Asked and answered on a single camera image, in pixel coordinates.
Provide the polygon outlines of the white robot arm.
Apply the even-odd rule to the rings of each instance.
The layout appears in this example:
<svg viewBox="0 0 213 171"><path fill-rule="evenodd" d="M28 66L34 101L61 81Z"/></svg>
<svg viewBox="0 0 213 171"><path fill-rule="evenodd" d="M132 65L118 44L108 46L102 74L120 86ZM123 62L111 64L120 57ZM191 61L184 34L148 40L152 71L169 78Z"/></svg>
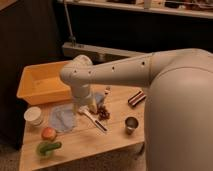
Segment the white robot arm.
<svg viewBox="0 0 213 171"><path fill-rule="evenodd" d="M60 79L79 104L91 84L146 87L147 170L213 171L213 53L179 49L99 65L79 55Z"/></svg>

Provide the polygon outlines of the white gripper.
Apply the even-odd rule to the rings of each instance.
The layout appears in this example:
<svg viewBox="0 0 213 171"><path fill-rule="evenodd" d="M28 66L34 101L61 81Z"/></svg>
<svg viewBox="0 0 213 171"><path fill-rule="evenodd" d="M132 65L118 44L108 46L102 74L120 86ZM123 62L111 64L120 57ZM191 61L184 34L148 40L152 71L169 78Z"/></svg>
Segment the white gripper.
<svg viewBox="0 0 213 171"><path fill-rule="evenodd" d="M82 106L87 106L92 113L97 112L97 105L89 84L72 87L72 99L76 112Z"/></svg>

